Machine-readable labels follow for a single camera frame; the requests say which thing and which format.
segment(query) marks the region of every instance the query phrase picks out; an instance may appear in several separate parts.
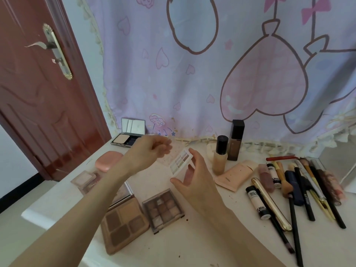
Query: eyeliner pencil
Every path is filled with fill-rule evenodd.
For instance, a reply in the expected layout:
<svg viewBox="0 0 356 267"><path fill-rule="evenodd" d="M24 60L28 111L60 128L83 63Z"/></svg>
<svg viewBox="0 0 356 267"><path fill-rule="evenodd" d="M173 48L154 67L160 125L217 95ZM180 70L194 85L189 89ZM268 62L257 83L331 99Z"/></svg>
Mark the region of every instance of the eyeliner pencil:
<svg viewBox="0 0 356 267"><path fill-rule="evenodd" d="M288 197L289 197L289 208L291 210L291 226L293 232L294 246L296 248L296 264L299 267L303 267L303 258L301 256L298 226L296 224L296 210L294 209L293 193L289 193Z"/></svg>
<svg viewBox="0 0 356 267"><path fill-rule="evenodd" d="M314 217L314 213L313 213L313 210L312 210L312 206L310 205L310 200L309 200L308 194L306 193L305 184L304 184L303 180L301 179L302 176L300 175L300 170L299 170L298 167L295 167L294 171L296 173L296 180L298 182L300 191L301 191L301 193L303 195L304 206L305 206L305 210L306 210L306 213L308 215L308 218L309 218L310 221L315 221L315 217Z"/></svg>
<svg viewBox="0 0 356 267"><path fill-rule="evenodd" d="M335 220L336 220L337 224L339 225L340 228L346 229L346 225L345 225L344 221L342 220L341 215L339 214L339 212L337 211L337 209L335 207L334 200L333 200L332 196L330 195L329 191L327 190L323 180L319 176L319 173L317 172L316 168L314 166L310 166L310 170L314 174L315 179L318 181L318 184L319 184L324 196L327 198L327 202L330 206L332 213L335 216Z"/></svg>
<svg viewBox="0 0 356 267"><path fill-rule="evenodd" d="M269 219L272 223L272 225L274 226L274 228L276 229L278 235L280 236L280 238L282 239L284 245L287 247L289 253L293 254L295 253L293 247L291 246L291 244L289 243L288 239L286 238L286 236L283 233L283 230L281 228L281 226L279 225L274 213L272 212L272 210L268 207L267 203L265 202L265 199L262 197L260 191L258 189L256 189L257 195L260 197L262 203L265 205L266 209L269 211L269 213L271 214L271 218Z"/></svg>

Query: pink cartoon curtain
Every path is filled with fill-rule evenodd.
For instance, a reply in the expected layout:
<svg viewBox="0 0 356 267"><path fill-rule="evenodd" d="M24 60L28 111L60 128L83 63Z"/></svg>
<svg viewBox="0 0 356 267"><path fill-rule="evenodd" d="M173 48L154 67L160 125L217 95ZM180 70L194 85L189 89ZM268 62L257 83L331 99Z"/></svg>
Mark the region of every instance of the pink cartoon curtain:
<svg viewBox="0 0 356 267"><path fill-rule="evenodd" d="M356 0L86 0L109 106L183 138L307 144L356 122Z"/></svg>

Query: table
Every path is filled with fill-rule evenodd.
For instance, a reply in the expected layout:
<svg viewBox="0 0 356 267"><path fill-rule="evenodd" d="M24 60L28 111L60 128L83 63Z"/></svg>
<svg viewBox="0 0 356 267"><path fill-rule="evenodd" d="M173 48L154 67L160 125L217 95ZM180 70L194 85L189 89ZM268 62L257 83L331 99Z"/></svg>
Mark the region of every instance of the table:
<svg viewBox="0 0 356 267"><path fill-rule="evenodd" d="M211 171L211 164L206 157L206 144L192 143L190 147L204 156ZM94 170L96 159L110 150L121 153L127 151L126 148L112 146L110 142L106 143L26 209L22 217L44 229L49 229L82 198L78 188L70 181L83 170ZM265 158L265 154L241 152L238 161L250 159L257 163L265 163ZM226 169L234 164L236 162L228 161ZM184 173L185 170L182 170L178 178L182 178ZM224 240L170 183L169 169L166 166L155 162L148 169L130 177L128 183L139 202L171 188L185 211L185 217L156 235L149 229L113 256L105 252L99 227L82 262L89 267L236 266ZM245 192L245 188L250 184L250 180L247 180L236 193L222 187L217 187L217 189L225 205L234 211L244 226L265 247L286 266L296 266L295 256L288 253L271 222L259 219L257 211ZM282 197L280 190L271 193L271 197L286 218L291 221L288 200ZM337 208L347 226L345 230L340 229L335 222L329 221L311 195L309 197L316 218L315 222L308 220L304 207L296 206L304 266L354 266L356 262L356 253L353 251L356 242L356 195L347 193L348 201ZM294 246L292 234L286 233L286 236Z"/></svg>

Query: red wooden door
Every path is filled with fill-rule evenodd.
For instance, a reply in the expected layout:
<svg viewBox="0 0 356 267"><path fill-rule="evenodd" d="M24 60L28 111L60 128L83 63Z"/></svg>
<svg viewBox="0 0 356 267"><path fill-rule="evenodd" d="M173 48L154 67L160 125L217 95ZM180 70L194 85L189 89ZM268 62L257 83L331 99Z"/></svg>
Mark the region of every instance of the red wooden door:
<svg viewBox="0 0 356 267"><path fill-rule="evenodd" d="M66 79L51 50L25 48L47 42L43 23L56 33L45 1L1 0L0 21L0 112L49 175L60 180L107 139L75 73Z"/></svg>

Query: black bottle cap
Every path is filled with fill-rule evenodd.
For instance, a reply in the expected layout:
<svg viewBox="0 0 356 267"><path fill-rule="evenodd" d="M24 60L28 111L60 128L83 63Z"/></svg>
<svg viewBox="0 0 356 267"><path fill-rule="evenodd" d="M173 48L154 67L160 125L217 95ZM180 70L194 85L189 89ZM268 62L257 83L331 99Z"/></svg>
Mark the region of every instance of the black bottle cap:
<svg viewBox="0 0 356 267"><path fill-rule="evenodd" d="M224 135L220 135L217 138L217 143L216 143L216 153L224 155L228 151L228 142L229 138Z"/></svg>
<svg viewBox="0 0 356 267"><path fill-rule="evenodd" d="M243 120L233 120L233 127L231 128L232 139L243 139L243 131L245 129L245 122Z"/></svg>
<svg viewBox="0 0 356 267"><path fill-rule="evenodd" d="M248 193L250 191L256 191L256 187L254 185L252 185L250 187L246 187L246 193Z"/></svg>

